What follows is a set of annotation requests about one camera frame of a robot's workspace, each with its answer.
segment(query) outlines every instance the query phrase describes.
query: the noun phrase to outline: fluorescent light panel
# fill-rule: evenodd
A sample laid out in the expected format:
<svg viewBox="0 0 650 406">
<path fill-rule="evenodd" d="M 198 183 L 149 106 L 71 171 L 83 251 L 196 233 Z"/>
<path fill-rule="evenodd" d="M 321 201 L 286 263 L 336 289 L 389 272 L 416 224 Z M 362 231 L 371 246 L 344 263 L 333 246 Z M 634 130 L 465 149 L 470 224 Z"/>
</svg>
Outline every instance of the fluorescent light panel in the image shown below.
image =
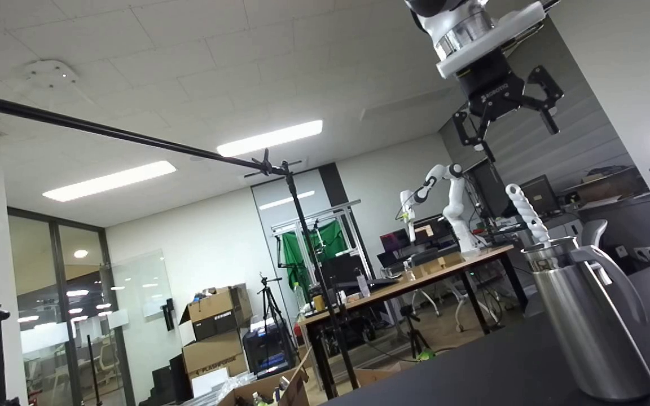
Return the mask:
<svg viewBox="0 0 650 406">
<path fill-rule="evenodd" d="M 299 195 L 299 201 L 311 198 L 311 196 L 316 196 L 316 192 L 314 192 L 314 189 L 307 189 L 307 192 Z M 281 198 L 281 201 L 264 204 L 264 205 L 259 205 L 259 212 L 272 210 L 272 208 L 277 208 L 277 205 L 286 205 L 286 204 L 293 204 L 293 198 L 290 196 L 290 198 Z"/>
<path fill-rule="evenodd" d="M 268 148 L 295 142 L 295 140 L 302 140 L 302 139 L 314 139 L 318 134 L 322 134 L 322 119 L 302 122 L 302 125 L 295 125 L 295 127 L 277 130 L 277 132 L 272 132 L 272 134 L 259 134 L 259 135 L 245 139 L 245 140 L 237 140 L 237 142 L 225 142 L 225 144 L 219 144 L 217 152 L 221 157 L 245 157 L 245 153 L 263 152 L 263 149 L 268 149 Z"/>
<path fill-rule="evenodd" d="M 19 318 L 20 326 L 26 326 L 26 322 L 36 322 L 36 321 L 39 321 L 39 316 Z"/>
<path fill-rule="evenodd" d="M 74 291 L 67 291 L 67 299 L 82 299 L 82 296 L 89 296 L 90 291 L 89 289 L 74 289 Z"/>
<path fill-rule="evenodd" d="M 83 183 L 65 185 L 65 188 L 58 188 L 58 189 L 50 189 L 44 196 L 65 204 L 65 201 L 102 195 L 102 192 L 108 192 L 108 189 L 120 189 L 120 188 L 127 188 L 127 185 L 144 183 L 144 180 L 151 180 L 151 178 L 160 178 L 160 177 L 173 173 L 173 171 L 177 170 L 173 170 L 172 162 L 158 161 L 158 162 L 151 162 L 151 164 L 142 164 L 142 168 L 115 171 L 115 173 L 108 173 L 108 177 L 90 178 L 90 180 L 83 180 Z"/>
</svg>

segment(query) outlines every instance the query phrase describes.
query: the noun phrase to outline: stainless steel jug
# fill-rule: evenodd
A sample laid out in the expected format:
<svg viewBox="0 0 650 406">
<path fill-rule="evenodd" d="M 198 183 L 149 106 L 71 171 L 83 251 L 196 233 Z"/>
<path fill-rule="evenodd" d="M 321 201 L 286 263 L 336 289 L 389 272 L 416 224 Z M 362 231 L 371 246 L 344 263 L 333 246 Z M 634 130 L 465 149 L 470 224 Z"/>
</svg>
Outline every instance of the stainless steel jug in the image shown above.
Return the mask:
<svg viewBox="0 0 650 406">
<path fill-rule="evenodd" d="M 650 370 L 597 268 L 603 267 L 629 310 L 646 322 L 643 304 L 620 267 L 599 249 L 605 222 L 583 239 L 560 239 L 523 251 L 547 314 L 583 392 L 605 402 L 650 395 Z"/>
</svg>

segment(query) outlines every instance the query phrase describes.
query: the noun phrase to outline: wooden table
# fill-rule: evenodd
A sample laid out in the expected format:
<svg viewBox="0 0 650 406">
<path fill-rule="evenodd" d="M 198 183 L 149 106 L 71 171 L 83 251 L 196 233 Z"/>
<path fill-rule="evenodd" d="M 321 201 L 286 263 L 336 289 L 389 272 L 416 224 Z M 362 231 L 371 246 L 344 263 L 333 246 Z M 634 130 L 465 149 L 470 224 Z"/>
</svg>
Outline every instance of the wooden table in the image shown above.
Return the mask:
<svg viewBox="0 0 650 406">
<path fill-rule="evenodd" d="M 486 316 L 479 308 L 479 299 L 476 299 L 476 291 L 467 278 L 467 272 L 472 267 L 479 267 L 479 264 L 486 264 L 486 263 L 495 263 L 498 260 L 503 264 L 503 272 L 513 285 L 513 291 L 522 304 L 522 310 L 526 310 L 529 304 L 529 299 L 523 293 L 523 287 L 507 260 L 507 252 L 513 251 L 515 246 L 497 246 L 497 249 L 486 249 L 486 251 L 479 251 L 479 252 L 467 252 L 467 256 L 461 256 L 461 252 L 451 252 L 451 256 L 444 256 L 444 258 L 439 258 L 439 260 L 431 260 L 427 264 L 421 264 L 414 268 L 414 278 L 403 278 L 403 282 L 398 285 L 391 285 L 391 287 L 383 287 L 383 289 L 377 289 L 371 293 L 371 299 L 355 299 L 355 300 L 347 300 L 346 304 L 346 311 L 356 311 L 356 310 L 364 310 L 364 308 L 371 308 L 371 304 L 379 304 L 389 299 L 395 299 L 395 296 L 403 296 L 403 293 L 408 293 L 414 289 L 423 289 L 431 282 L 439 282 L 442 278 L 450 278 L 450 275 L 461 275 L 463 280 L 463 287 L 467 291 L 467 299 L 475 308 L 475 314 L 479 318 L 479 326 L 483 329 L 483 334 L 491 334 L 491 328 L 486 322 Z M 318 363 L 318 373 L 321 373 L 321 381 L 322 381 L 322 391 L 327 395 L 327 400 L 336 397 L 336 386 L 334 386 L 334 376 L 333 376 L 333 370 L 330 370 L 330 363 L 327 363 L 327 355 L 322 351 L 322 326 L 330 322 L 330 314 L 322 311 L 322 314 L 316 314 L 311 318 L 305 318 L 305 331 L 307 331 L 307 338 L 309 338 L 309 345 L 311 345 L 311 353 L 314 353 L 314 358 Z"/>
<path fill-rule="evenodd" d="M 643 299 L 646 326 L 625 314 L 650 365 L 650 268 L 632 275 Z M 333 406 L 605 406 L 577 391 L 547 316 L 522 321 L 498 334 L 421 363 L 395 376 L 330 402 Z"/>
</svg>

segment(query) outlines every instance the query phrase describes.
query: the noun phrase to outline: monitor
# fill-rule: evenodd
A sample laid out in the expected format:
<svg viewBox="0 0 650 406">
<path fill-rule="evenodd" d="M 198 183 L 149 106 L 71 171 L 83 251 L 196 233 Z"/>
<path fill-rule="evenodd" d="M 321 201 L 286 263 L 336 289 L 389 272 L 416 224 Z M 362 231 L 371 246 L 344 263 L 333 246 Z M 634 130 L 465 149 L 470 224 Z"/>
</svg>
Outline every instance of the monitor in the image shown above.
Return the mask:
<svg viewBox="0 0 650 406">
<path fill-rule="evenodd" d="M 399 251 L 399 249 L 412 246 L 407 231 L 395 231 L 395 233 L 381 234 L 379 241 L 383 245 L 383 251 Z"/>
<path fill-rule="evenodd" d="M 530 178 L 522 185 L 522 189 L 539 217 L 550 217 L 558 212 L 560 205 L 550 189 L 549 177 Z"/>
<path fill-rule="evenodd" d="M 491 161 L 479 162 L 467 171 L 472 178 L 480 204 L 486 208 L 486 217 L 510 217 L 515 215 L 513 204 L 506 195 L 506 185 Z"/>
<path fill-rule="evenodd" d="M 414 224 L 416 226 L 416 245 L 441 249 L 456 241 L 453 229 L 447 220 L 441 222 L 441 215 L 427 217 Z"/>
<path fill-rule="evenodd" d="M 326 285 L 336 289 L 340 282 L 355 282 L 364 275 L 364 263 L 360 256 L 340 256 L 322 263 Z"/>
</svg>

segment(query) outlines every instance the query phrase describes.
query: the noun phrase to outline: black table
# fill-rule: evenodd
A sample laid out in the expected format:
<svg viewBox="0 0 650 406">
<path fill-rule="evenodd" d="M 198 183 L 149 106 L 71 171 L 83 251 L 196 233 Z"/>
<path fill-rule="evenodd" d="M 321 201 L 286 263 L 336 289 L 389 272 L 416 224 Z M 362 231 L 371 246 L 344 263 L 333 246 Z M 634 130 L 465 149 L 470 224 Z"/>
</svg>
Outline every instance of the black table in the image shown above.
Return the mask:
<svg viewBox="0 0 650 406">
<path fill-rule="evenodd" d="M 650 363 L 650 268 L 632 275 L 632 282 L 643 296 L 647 326 L 629 322 L 629 328 Z M 538 316 L 330 405 L 603 406 L 605 402 L 577 391 L 547 316 Z"/>
</svg>

